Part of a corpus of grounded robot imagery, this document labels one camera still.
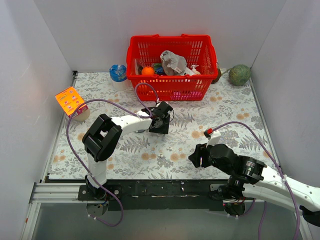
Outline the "purple earbud charging case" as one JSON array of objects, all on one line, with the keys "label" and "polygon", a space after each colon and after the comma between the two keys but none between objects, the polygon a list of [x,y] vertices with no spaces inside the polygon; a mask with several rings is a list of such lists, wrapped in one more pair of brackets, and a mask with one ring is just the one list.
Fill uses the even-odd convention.
[{"label": "purple earbud charging case", "polygon": [[135,131],[135,133],[137,133],[137,134],[140,134],[140,133],[143,133],[143,132],[145,132],[144,129],[140,129],[140,130]]}]

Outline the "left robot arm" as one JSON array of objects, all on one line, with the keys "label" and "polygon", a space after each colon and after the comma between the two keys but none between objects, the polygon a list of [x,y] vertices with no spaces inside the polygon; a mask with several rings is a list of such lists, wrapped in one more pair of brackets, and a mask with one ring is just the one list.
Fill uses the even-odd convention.
[{"label": "left robot arm", "polygon": [[106,196],[107,159],[113,154],[119,139],[127,134],[149,131],[166,135],[173,108],[165,101],[149,109],[143,108],[134,115],[109,117],[101,114],[82,138],[88,157],[89,173],[85,177],[89,194],[95,200]]}]

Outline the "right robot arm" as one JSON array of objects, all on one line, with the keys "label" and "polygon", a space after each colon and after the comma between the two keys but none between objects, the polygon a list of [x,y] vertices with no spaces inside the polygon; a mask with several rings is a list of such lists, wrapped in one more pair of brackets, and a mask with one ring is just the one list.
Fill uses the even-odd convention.
[{"label": "right robot arm", "polygon": [[280,173],[250,156],[237,155],[225,144],[197,144],[188,157],[196,168],[215,167],[229,175],[226,185],[214,189],[214,199],[254,198],[298,213],[308,223],[320,225],[320,189],[281,177]]}]

